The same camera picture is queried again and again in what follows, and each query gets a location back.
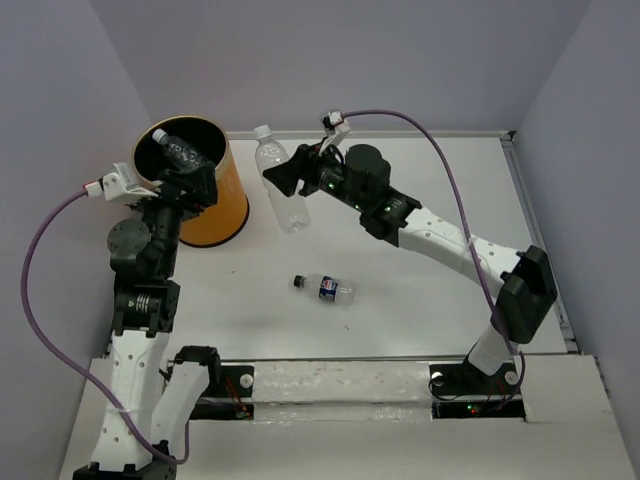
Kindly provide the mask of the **clear ribbed plastic bottle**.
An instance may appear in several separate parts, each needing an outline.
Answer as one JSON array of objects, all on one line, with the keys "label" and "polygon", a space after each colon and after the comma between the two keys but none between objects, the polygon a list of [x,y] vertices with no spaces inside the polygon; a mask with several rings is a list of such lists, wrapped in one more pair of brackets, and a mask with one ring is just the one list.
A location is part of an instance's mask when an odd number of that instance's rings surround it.
[{"label": "clear ribbed plastic bottle", "polygon": [[296,193],[295,183],[287,176],[286,149],[274,138],[267,124],[256,127],[254,134],[256,166],[280,229],[285,233],[306,229],[311,218],[305,201]]}]

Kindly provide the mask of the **clear unlabelled plastic bottle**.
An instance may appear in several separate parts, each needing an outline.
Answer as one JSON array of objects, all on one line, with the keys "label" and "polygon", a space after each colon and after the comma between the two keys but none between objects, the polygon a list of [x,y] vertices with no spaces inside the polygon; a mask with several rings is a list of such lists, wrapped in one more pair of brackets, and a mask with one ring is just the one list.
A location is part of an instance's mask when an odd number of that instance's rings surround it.
[{"label": "clear unlabelled plastic bottle", "polygon": [[160,146],[169,163],[181,173],[192,173],[212,163],[194,145],[178,136],[170,135],[163,129],[155,129],[151,134],[151,138]]}]

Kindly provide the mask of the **small Pepsi bottle black cap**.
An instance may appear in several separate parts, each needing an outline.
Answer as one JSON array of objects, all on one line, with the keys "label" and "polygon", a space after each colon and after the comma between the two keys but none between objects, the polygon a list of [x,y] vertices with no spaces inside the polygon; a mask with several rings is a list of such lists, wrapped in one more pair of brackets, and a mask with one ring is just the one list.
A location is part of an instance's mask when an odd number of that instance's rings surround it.
[{"label": "small Pepsi bottle black cap", "polygon": [[293,286],[310,298],[325,303],[348,306],[355,298],[355,285],[352,282],[330,275],[296,275]]}]

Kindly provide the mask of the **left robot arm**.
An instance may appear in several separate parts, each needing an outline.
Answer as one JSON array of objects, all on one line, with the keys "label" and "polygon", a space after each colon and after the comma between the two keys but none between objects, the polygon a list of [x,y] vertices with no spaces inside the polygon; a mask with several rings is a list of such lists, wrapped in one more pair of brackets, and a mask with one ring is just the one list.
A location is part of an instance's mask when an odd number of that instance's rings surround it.
[{"label": "left robot arm", "polygon": [[114,225],[107,244],[115,274],[110,353],[99,438],[76,479],[173,479],[189,454],[188,423],[201,395],[221,383],[214,347],[183,348],[163,379],[161,362],[180,294],[173,281],[181,226],[217,201],[215,167],[165,169],[142,186],[126,163],[85,184],[88,197],[139,212]]}]

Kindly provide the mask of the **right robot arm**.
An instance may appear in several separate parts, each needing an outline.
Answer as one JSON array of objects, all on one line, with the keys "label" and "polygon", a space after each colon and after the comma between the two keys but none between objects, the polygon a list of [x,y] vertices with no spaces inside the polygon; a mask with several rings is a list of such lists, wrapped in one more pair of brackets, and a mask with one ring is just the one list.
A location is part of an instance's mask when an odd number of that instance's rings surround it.
[{"label": "right robot arm", "polygon": [[557,287],[547,253],[516,250],[467,235],[390,184],[391,166],[366,144],[341,156],[334,147],[301,145],[262,177],[287,197],[322,191],[356,210],[371,236],[424,255],[476,282],[490,300],[490,324],[461,365],[445,374],[445,395],[481,395],[514,351],[531,342],[553,307]]}]

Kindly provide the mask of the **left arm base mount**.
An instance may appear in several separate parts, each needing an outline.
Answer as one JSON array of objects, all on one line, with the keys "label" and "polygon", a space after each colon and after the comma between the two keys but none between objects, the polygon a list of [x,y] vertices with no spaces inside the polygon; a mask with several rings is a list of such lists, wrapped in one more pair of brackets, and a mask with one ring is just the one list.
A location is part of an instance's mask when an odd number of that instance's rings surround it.
[{"label": "left arm base mount", "polygon": [[223,364],[220,380],[198,399],[190,416],[201,421],[251,421],[254,419],[255,369],[250,364]]}]

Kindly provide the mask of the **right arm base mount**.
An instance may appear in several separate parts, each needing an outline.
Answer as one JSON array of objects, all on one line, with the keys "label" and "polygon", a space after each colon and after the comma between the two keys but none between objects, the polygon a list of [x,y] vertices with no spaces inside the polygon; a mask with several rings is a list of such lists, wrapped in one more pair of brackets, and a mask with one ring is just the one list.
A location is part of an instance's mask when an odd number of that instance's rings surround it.
[{"label": "right arm base mount", "polygon": [[474,373],[461,363],[430,364],[427,386],[432,397],[432,418],[524,420],[519,379],[512,362],[503,364],[493,376]]}]

